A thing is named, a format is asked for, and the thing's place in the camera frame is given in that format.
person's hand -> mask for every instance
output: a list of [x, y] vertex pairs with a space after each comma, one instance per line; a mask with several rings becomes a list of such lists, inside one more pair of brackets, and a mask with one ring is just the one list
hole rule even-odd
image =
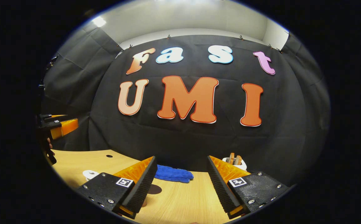
[[50, 147], [50, 149], [53, 149], [53, 146], [52, 146], [52, 144], [50, 143], [50, 138], [48, 138], [48, 143], [49, 143], [49, 147]]

wooden table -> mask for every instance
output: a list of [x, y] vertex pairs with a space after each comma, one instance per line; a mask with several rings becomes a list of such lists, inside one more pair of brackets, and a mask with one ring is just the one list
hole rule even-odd
[[[84, 170], [114, 174], [139, 162], [113, 150], [52, 151], [57, 159], [53, 168], [73, 188], [86, 182], [82, 174]], [[141, 208], [134, 221], [142, 224], [222, 224], [230, 221], [223, 211], [208, 173], [192, 173], [194, 180], [190, 183], [154, 178], [152, 184], [161, 187], [162, 192], [147, 195], [147, 205]]]

pink letter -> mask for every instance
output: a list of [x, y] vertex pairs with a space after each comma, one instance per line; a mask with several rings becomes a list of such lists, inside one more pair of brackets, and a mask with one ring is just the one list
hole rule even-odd
[[274, 75], [276, 72], [269, 66], [270, 58], [266, 57], [261, 51], [254, 52], [254, 56], [258, 57], [261, 68], [269, 75]]

dark circular spot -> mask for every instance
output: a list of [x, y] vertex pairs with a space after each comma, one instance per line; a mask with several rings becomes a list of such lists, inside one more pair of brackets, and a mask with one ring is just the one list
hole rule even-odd
[[147, 194], [159, 194], [161, 191], [162, 189], [159, 186], [152, 184]]

black fabric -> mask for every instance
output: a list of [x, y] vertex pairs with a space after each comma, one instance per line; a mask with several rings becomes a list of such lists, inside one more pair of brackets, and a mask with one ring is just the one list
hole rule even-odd
[[52, 141], [56, 149], [89, 151], [89, 114], [97, 88], [122, 48], [93, 23], [76, 30], [59, 48], [53, 67], [45, 75], [42, 113], [70, 114], [79, 128]]
[[[80, 55], [85, 50], [81, 55], [98, 55], [105, 52], [103, 47], [95, 45], [77, 44], [81, 49], [74, 53]], [[207, 50], [211, 45], [230, 47], [233, 62], [212, 63]], [[141, 64], [142, 69], [126, 75], [133, 55], [152, 47], [156, 52]], [[183, 60], [156, 63], [160, 52], [169, 47], [181, 47]], [[253, 55], [256, 51], [262, 51], [271, 59], [275, 75], [263, 71]], [[232, 37], [189, 35], [125, 49], [108, 69], [105, 66], [109, 59], [104, 55], [96, 58], [107, 63], [82, 57], [75, 65], [59, 58], [51, 73], [61, 71], [62, 75], [55, 79], [46, 76], [47, 98], [61, 97], [65, 109], [60, 112], [76, 112], [80, 116], [79, 130], [61, 139], [65, 143], [64, 150], [113, 149], [138, 160], [156, 156], [160, 165], [191, 171], [206, 171], [204, 158], [207, 155], [223, 158], [234, 152], [243, 158], [249, 170], [261, 170], [287, 186], [304, 177], [321, 152], [329, 126], [328, 93], [318, 65], [293, 37], [287, 41], [283, 53]], [[89, 72], [82, 68], [93, 69], [99, 75], [93, 78], [85, 75], [87, 78], [84, 78], [83, 74]], [[159, 118], [157, 112], [162, 107], [165, 90], [161, 79], [168, 75], [182, 77], [188, 91], [200, 77], [218, 79], [214, 98], [216, 123], [190, 120], [195, 106], [184, 120], [175, 107], [174, 119]], [[149, 84], [145, 87], [139, 112], [133, 116], [123, 115], [117, 106], [119, 85], [133, 82], [127, 99], [128, 105], [132, 105], [135, 82], [142, 78], [147, 78]], [[244, 83], [259, 85], [264, 90], [260, 98], [262, 124], [258, 127], [240, 124], [245, 112], [245, 92], [241, 88]]]

